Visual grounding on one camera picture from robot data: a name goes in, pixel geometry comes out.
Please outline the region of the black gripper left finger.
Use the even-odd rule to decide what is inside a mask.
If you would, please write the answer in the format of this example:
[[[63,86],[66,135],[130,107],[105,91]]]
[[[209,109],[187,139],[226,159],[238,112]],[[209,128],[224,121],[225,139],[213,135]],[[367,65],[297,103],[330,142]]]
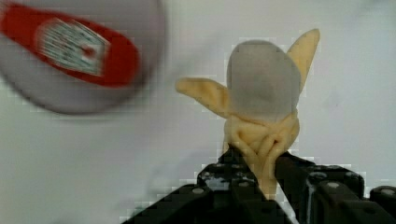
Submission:
[[[280,205],[267,200],[234,147],[198,174],[195,184],[173,190],[122,224],[291,224]]]

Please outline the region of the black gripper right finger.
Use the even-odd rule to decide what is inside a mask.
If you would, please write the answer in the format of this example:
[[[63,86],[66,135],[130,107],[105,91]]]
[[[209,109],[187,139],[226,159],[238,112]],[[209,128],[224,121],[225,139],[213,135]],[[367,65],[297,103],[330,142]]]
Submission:
[[[276,180],[300,224],[395,224],[391,186],[365,198],[361,175],[339,165],[317,165],[288,152],[276,160]]]

